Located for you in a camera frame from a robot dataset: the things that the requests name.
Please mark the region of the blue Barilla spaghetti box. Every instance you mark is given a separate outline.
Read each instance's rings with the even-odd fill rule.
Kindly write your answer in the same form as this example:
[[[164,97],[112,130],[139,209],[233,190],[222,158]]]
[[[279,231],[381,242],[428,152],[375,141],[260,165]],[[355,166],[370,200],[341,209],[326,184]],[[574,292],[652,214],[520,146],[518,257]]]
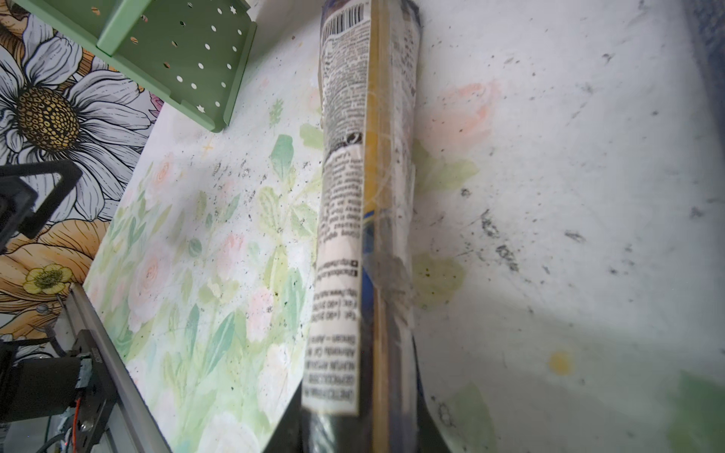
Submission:
[[[724,143],[724,0],[683,0],[717,133]]]

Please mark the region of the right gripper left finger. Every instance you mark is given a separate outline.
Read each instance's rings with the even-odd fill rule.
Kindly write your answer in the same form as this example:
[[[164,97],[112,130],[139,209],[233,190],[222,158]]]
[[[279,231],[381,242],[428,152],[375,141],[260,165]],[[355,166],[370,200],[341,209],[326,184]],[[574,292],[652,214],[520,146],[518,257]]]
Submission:
[[[296,390],[264,453],[302,453],[301,390]]]

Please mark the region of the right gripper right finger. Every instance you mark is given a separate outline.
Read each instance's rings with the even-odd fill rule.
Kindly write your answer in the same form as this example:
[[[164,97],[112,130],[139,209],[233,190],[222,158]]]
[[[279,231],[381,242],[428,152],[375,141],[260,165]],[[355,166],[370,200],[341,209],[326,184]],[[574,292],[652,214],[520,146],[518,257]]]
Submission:
[[[450,453],[439,428],[428,409],[420,374],[416,374],[417,386],[417,453]]]

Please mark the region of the blue-ended spaghetti bag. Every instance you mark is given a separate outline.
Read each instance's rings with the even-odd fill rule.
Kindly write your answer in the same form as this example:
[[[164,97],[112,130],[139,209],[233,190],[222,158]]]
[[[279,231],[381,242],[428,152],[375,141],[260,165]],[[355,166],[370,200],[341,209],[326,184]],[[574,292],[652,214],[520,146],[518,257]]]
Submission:
[[[413,452],[412,1],[329,1],[320,30],[323,187],[301,382],[307,452]]]

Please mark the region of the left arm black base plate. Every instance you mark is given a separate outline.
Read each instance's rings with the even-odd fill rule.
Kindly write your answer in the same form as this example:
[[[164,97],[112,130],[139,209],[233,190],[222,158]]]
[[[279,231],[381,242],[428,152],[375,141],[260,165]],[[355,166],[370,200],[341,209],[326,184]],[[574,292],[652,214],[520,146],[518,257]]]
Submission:
[[[80,360],[79,394],[72,427],[73,451],[91,452],[106,431],[118,392],[90,330],[77,334],[72,355]]]

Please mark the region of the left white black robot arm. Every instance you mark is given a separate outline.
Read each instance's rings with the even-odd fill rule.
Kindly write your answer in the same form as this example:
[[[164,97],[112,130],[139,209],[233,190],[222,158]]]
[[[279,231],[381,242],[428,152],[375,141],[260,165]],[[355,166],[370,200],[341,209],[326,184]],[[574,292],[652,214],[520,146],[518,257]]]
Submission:
[[[30,176],[58,176],[40,207],[38,192],[24,182]],[[1,167],[1,252],[22,233],[38,236],[81,177],[71,160],[4,165]],[[19,348],[29,341],[1,342],[1,421],[10,423],[62,413],[76,394],[81,360],[68,358],[20,360]]]

